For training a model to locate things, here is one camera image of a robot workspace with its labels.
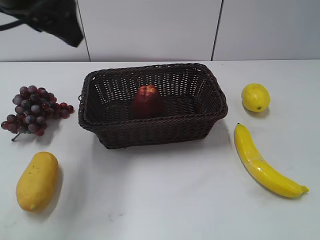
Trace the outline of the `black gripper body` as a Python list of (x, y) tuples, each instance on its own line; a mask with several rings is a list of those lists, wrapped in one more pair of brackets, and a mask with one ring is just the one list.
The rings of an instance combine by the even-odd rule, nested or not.
[(1, 31), (27, 25), (38, 32), (51, 34), (74, 48), (84, 39), (75, 0), (2, 0), (0, 12), (16, 18), (16, 21), (2, 24)]

